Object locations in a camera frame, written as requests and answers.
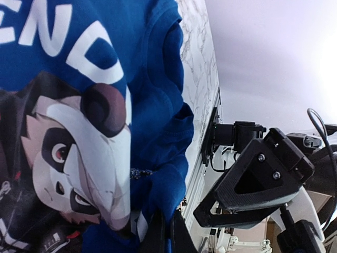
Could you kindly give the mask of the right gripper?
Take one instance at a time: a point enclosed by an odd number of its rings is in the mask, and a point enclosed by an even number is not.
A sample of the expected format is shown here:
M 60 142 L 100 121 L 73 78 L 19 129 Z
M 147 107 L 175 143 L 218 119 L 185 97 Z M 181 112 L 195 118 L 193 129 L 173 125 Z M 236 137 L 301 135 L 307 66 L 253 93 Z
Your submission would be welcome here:
M 214 198 L 228 210 L 280 206 L 295 198 L 314 174 L 307 156 L 278 128 L 254 139 L 215 187 Z

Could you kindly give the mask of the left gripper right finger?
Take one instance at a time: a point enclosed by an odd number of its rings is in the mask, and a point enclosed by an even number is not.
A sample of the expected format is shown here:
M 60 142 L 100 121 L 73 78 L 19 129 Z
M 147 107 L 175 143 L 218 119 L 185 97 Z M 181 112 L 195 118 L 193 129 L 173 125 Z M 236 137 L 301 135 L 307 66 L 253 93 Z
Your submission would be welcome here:
M 179 210 L 174 211 L 170 222 L 170 239 L 173 253 L 197 253 L 197 249 Z

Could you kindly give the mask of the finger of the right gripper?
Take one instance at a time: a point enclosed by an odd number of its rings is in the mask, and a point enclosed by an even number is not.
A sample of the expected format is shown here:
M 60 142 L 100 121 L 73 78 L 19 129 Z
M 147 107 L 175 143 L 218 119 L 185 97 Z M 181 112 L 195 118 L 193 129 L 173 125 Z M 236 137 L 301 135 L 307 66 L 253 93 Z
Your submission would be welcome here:
M 217 201 L 215 200 L 203 200 L 193 211 L 193 215 L 201 227 L 250 229 L 258 225 L 279 208 L 269 207 L 230 214 L 212 214 L 211 208 L 216 203 Z

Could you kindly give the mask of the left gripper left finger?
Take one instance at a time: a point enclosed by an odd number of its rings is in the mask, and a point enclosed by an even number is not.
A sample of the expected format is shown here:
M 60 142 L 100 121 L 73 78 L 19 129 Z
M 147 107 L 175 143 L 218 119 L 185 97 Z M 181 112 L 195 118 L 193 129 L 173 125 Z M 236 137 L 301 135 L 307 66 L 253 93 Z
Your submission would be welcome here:
M 139 253 L 165 253 L 165 218 L 161 210 L 156 210 L 144 240 L 141 242 Z

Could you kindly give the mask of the sparkly flower brooch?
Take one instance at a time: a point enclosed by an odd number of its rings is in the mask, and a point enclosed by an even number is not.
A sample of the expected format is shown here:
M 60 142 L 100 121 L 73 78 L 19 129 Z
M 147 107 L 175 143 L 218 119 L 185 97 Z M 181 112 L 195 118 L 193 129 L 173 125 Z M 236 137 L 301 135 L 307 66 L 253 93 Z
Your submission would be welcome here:
M 148 177 L 153 174 L 152 170 L 148 169 L 137 169 L 137 168 L 131 168 L 130 170 L 130 178 L 134 180 L 138 180 L 142 177 Z

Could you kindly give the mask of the blue printed t-shirt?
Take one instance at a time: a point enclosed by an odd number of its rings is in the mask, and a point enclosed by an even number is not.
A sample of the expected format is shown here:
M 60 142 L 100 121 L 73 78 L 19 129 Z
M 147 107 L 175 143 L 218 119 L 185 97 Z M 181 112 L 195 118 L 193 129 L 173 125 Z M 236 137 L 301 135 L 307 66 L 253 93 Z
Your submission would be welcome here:
M 138 252 L 158 209 L 172 252 L 180 21 L 176 1 L 1 1 L 1 252 Z

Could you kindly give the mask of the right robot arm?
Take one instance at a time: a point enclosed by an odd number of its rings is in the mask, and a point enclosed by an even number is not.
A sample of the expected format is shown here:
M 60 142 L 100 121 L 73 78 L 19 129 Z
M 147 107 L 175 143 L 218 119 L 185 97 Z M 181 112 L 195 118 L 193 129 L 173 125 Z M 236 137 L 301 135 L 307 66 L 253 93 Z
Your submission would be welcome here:
M 219 147 L 234 151 L 234 163 L 197 205 L 193 215 L 203 228 L 250 229 L 265 218 L 280 228 L 282 252 L 325 252 L 325 233 L 336 229 L 336 145 L 326 125 L 320 138 L 254 122 L 221 124 L 211 114 L 201 148 L 212 165 Z

